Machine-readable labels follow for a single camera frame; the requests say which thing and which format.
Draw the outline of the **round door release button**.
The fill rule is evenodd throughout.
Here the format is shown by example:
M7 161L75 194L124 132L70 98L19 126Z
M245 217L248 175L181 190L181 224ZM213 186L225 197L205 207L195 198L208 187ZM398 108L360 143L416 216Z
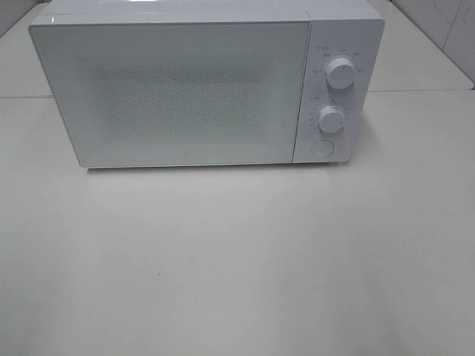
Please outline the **round door release button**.
M316 159L323 160L333 155L335 146L329 140L321 140L312 145L311 152Z

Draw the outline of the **white microwave knob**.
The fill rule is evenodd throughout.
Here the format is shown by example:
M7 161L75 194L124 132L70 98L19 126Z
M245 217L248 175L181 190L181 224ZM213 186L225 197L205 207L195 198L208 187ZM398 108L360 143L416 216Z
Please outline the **white microwave knob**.
M357 64L349 56L334 56L325 63L324 74L327 84L336 90L351 86L356 80Z
M320 131L326 134L334 134L344 127L344 113L338 106L329 105L322 108L318 115Z

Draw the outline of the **white microwave door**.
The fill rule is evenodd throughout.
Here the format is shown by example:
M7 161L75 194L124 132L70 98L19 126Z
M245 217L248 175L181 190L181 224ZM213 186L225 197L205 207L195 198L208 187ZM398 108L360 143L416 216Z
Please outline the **white microwave door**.
M308 22L30 28L84 168L292 161Z

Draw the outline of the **white microwave oven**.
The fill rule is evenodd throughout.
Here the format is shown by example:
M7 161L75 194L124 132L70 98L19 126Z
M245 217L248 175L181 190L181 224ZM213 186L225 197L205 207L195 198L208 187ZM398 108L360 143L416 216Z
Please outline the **white microwave oven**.
M293 158L289 163L271 164L347 161L358 136L385 26L366 1L52 1L28 30L30 34L35 25L267 22L310 25ZM355 60L356 80L348 88L336 90L327 84L324 65L341 55ZM324 133L318 126L320 110L329 105L344 113L344 127L336 133ZM332 156L323 160L311 152L312 145L321 140L335 146Z

